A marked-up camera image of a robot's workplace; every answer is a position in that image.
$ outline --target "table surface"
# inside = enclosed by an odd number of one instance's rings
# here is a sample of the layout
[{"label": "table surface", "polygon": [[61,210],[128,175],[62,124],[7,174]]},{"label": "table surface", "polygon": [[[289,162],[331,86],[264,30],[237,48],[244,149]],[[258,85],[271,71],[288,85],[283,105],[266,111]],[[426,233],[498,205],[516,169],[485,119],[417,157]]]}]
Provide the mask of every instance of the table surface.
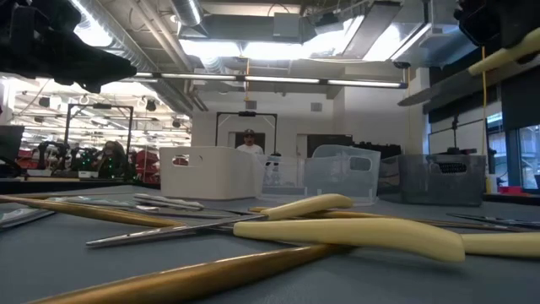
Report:
[{"label": "table surface", "polygon": [[[120,186],[77,193],[129,199],[133,193],[158,190]],[[229,202],[204,202],[207,207],[245,211],[251,206],[276,206],[292,197],[265,197]],[[20,207],[0,204],[0,213]],[[491,214],[538,220],[540,209],[516,204],[484,203],[482,207],[435,207],[379,201],[361,212],[436,220],[459,219],[447,212]],[[123,225],[54,214],[0,231],[0,302],[37,300],[131,276],[211,262],[290,245],[206,233],[162,242],[88,249],[89,240],[143,230]],[[459,232],[476,233],[485,231]],[[196,303],[509,303],[540,298],[538,260],[467,256],[464,263],[441,263],[404,252],[359,248],[310,263],[272,278],[228,290]]]}]

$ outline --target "gray table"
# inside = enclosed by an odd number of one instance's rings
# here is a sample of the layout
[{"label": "gray table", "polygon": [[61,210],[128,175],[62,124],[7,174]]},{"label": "gray table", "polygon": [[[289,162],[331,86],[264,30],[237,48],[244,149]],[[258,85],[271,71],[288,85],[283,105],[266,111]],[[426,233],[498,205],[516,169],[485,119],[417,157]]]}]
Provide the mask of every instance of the gray table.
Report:
[{"label": "gray table", "polygon": [[[112,199],[159,191],[112,188]],[[111,192],[111,188],[89,193]],[[205,203],[246,210],[275,206],[293,198]],[[17,208],[0,204],[0,212]],[[359,211],[456,220],[446,212],[497,214],[537,220],[540,209],[486,203],[480,208],[424,207],[378,202]],[[20,303],[114,280],[195,263],[210,262],[289,245],[203,234],[125,247],[88,249],[88,240],[140,231],[141,227],[54,214],[0,231],[0,303]],[[412,254],[360,248],[267,280],[226,291],[197,303],[512,303],[540,298],[540,263],[535,260],[467,256],[465,263],[439,263]]]}]

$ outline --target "gray mesh basket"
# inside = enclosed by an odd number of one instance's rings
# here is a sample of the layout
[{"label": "gray mesh basket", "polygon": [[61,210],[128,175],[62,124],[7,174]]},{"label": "gray mesh basket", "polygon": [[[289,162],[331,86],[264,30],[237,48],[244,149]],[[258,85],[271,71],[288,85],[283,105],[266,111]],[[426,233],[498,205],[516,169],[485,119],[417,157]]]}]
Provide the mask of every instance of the gray mesh basket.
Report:
[{"label": "gray mesh basket", "polygon": [[478,206],[485,156],[399,155],[381,160],[379,197],[404,204]]}]

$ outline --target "person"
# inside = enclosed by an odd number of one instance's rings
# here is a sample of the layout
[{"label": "person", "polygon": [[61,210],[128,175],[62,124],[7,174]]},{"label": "person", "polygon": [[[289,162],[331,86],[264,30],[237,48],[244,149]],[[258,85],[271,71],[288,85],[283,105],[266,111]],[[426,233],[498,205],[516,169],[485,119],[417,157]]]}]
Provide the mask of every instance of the person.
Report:
[{"label": "person", "polygon": [[244,144],[241,146],[238,146],[237,148],[240,151],[244,151],[247,153],[252,153],[256,155],[263,155],[264,152],[262,151],[262,148],[259,145],[255,144],[255,131],[251,129],[246,129],[244,131]]}]

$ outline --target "glass window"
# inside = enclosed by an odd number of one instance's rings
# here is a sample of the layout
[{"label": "glass window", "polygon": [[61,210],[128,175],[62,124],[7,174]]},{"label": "glass window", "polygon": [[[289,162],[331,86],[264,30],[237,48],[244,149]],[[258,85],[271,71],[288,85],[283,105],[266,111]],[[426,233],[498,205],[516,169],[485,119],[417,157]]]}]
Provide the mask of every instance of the glass window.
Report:
[{"label": "glass window", "polygon": [[521,185],[538,189],[540,181],[540,126],[520,129]]},{"label": "glass window", "polygon": [[506,164],[506,133],[503,129],[502,113],[488,117],[488,142],[490,153],[494,153],[491,159],[494,164],[495,175],[499,179],[500,186],[508,186],[508,168]]}]

